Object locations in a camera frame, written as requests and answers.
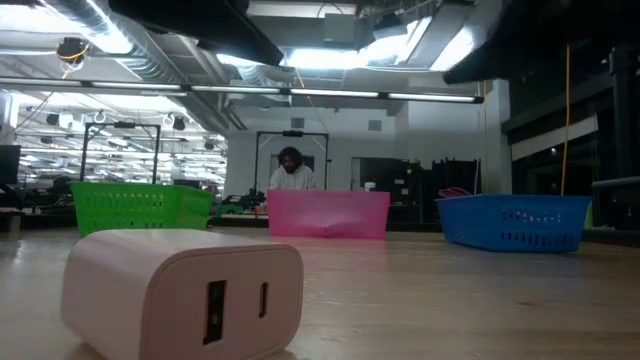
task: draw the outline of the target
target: man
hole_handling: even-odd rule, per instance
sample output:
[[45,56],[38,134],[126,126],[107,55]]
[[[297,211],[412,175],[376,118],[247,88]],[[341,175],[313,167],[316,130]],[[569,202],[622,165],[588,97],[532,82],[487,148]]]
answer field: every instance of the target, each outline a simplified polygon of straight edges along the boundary
[[311,190],[317,189],[313,171],[302,164],[302,154],[289,146],[278,155],[280,167],[271,175],[269,189]]

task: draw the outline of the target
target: usb port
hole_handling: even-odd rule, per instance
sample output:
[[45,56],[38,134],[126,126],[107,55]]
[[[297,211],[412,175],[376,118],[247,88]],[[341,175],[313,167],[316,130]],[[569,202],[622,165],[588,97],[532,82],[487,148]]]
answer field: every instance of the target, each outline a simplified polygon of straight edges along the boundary
[[204,339],[202,340],[203,345],[222,339],[226,287],[226,281],[210,282],[207,286],[207,315],[205,318]]

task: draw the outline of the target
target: table surface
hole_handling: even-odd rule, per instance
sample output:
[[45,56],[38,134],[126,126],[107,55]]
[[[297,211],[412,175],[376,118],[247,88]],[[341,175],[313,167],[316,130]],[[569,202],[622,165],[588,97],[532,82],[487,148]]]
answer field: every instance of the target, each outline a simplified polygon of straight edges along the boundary
[[[265,238],[262,229],[222,232]],[[0,242],[0,359],[102,359],[59,318],[79,235]],[[288,239],[305,262],[300,329],[271,359],[638,359],[640,249],[489,253],[438,234]]]

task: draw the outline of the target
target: white power adapter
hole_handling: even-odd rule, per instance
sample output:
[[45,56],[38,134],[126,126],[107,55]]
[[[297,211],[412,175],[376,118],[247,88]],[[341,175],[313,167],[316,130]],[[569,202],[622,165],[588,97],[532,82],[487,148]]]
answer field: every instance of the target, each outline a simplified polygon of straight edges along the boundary
[[111,360],[256,359],[300,323],[289,245],[196,230],[108,230],[67,261],[62,319]]

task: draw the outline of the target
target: pipe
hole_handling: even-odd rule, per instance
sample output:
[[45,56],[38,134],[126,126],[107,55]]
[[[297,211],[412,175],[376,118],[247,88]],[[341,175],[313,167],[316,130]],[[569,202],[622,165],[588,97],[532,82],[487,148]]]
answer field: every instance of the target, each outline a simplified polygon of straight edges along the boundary
[[[55,15],[80,25],[83,36],[110,54],[127,55],[116,61],[144,82],[180,83],[187,77],[169,60],[146,30],[137,23],[113,13],[101,0],[38,0]],[[178,99],[207,131],[220,132],[229,124],[220,109],[201,96],[189,94]]]

